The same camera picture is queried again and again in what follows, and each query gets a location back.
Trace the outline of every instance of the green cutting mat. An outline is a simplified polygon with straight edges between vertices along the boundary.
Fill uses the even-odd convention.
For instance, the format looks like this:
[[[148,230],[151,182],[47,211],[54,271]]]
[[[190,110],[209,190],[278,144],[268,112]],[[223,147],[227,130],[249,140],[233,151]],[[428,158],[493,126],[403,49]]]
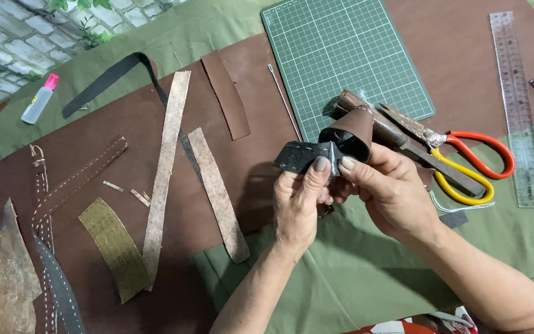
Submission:
[[[415,119],[435,108],[380,0],[286,0],[261,11],[305,141],[331,125],[344,88]]]

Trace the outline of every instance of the brick wall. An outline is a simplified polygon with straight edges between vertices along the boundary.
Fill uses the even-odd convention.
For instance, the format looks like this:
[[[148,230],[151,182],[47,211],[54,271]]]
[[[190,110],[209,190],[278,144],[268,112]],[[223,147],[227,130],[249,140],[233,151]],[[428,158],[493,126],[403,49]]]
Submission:
[[[85,34],[126,33],[184,0],[110,0],[111,10],[68,1],[66,11],[53,15],[49,1],[0,0],[0,100],[100,42]],[[81,21],[90,17],[84,28]]]

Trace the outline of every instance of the yellow scissor handle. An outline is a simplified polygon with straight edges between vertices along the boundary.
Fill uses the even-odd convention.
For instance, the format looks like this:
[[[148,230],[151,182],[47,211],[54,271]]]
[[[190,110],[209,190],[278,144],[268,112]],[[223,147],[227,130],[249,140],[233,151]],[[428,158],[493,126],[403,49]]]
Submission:
[[[489,203],[494,198],[494,186],[483,176],[479,175],[478,173],[470,170],[467,167],[461,166],[456,162],[452,162],[449,159],[446,159],[442,154],[440,154],[440,150],[437,148],[434,148],[430,151],[430,154],[432,154],[434,157],[436,157],[438,160],[440,160],[443,163],[446,163],[447,165],[451,166],[452,168],[455,168],[457,171],[462,172],[463,174],[467,175],[471,179],[476,180],[479,182],[482,186],[485,187],[485,195],[481,199],[470,199],[469,197],[465,197],[459,193],[457,193],[446,181],[444,178],[444,175],[442,175],[441,172],[435,171],[434,176],[436,177],[436,180],[438,180],[438,184],[440,184],[440,187],[449,194],[450,197],[455,199],[456,201],[459,201],[463,204],[467,205],[481,205]]]

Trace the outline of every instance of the glue bottle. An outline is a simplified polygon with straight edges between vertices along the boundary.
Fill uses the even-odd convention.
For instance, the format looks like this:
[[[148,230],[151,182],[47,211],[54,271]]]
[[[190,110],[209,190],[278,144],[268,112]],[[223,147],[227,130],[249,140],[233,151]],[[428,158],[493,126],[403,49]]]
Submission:
[[[36,120],[39,118],[40,113],[45,108],[50,97],[53,95],[53,89],[57,86],[57,80],[59,76],[51,73],[49,78],[44,83],[39,91],[36,93],[31,103],[26,107],[22,117],[20,119],[28,124],[36,123]]]

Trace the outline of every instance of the scissors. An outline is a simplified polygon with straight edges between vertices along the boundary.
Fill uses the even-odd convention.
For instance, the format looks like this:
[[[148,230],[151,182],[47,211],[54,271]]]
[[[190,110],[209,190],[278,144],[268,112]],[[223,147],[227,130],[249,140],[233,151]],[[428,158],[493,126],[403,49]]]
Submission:
[[[449,194],[450,197],[467,205],[480,205],[486,204],[492,201],[494,197],[494,186],[482,175],[470,170],[467,167],[459,165],[456,162],[450,161],[440,153],[440,146],[444,143],[449,143],[452,146],[456,147],[461,151],[467,159],[470,161],[481,174],[485,175],[491,179],[504,179],[512,175],[515,171],[515,157],[512,155],[512,152],[502,144],[499,140],[490,137],[485,134],[470,132],[470,131],[449,131],[447,134],[439,134],[433,130],[425,127],[418,121],[404,115],[402,112],[398,111],[392,106],[381,104],[379,110],[385,114],[389,119],[395,122],[397,125],[402,127],[402,130],[406,131],[411,137],[420,141],[422,144],[430,150],[430,154],[436,157],[438,160],[446,163],[447,165],[455,168],[456,170],[462,172],[468,177],[476,180],[484,186],[485,194],[481,199],[471,199],[465,197],[458,192],[456,192],[446,181],[444,175],[439,171],[434,171],[434,177],[438,180],[440,187]],[[473,139],[484,142],[486,145],[492,147],[496,150],[504,161],[504,171],[501,173],[496,173],[492,171],[489,167],[486,166],[483,161],[478,158],[473,151],[461,139]]]

